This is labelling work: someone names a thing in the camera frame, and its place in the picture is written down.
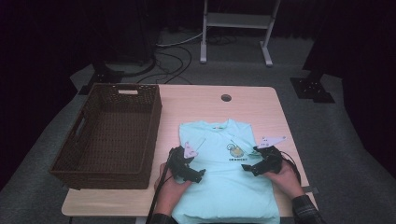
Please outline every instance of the t-shirt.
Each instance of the t-shirt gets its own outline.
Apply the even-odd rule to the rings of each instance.
[[[179,224],[279,223],[271,180],[241,166],[262,161],[254,153],[250,124],[233,119],[182,123],[179,136],[182,146],[188,143],[198,153],[190,168],[206,169],[202,180],[186,190],[173,211]]]

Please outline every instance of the hand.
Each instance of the hand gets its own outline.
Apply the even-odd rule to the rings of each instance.
[[[160,184],[161,176],[163,175],[163,169],[165,163],[161,164],[160,177],[155,181],[154,188],[157,189]],[[161,188],[160,194],[158,196],[157,205],[154,209],[155,213],[165,214],[167,216],[172,215],[172,211],[183,195],[184,191],[192,184],[190,180],[179,184],[172,177],[172,172],[168,170],[165,176],[165,182]]]
[[[278,174],[267,172],[263,175],[271,179],[290,199],[305,194],[298,182],[297,175],[290,164],[284,160],[282,160],[282,169]]]

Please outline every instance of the white metal stand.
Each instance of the white metal stand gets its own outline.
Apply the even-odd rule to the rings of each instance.
[[[268,41],[271,37],[271,32],[274,27],[276,13],[279,9],[280,1],[276,0],[272,15],[246,15],[246,14],[230,14],[230,13],[213,13],[207,12],[207,1],[204,6],[204,22],[201,42],[201,63],[206,63],[206,30],[208,26],[218,27],[234,27],[234,28],[253,28],[267,30],[265,38],[260,41],[262,54],[265,59],[265,64],[269,67],[273,66],[270,53],[268,52]]]

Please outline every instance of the basket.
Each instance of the basket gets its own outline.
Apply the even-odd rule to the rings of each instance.
[[[147,189],[158,85],[94,84],[49,172],[70,189]]]

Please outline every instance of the sleeve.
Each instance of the sleeve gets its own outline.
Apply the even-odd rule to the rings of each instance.
[[[326,224],[307,195],[291,200],[296,224]]]
[[[167,215],[156,213],[152,216],[149,224],[176,224],[176,222]]]

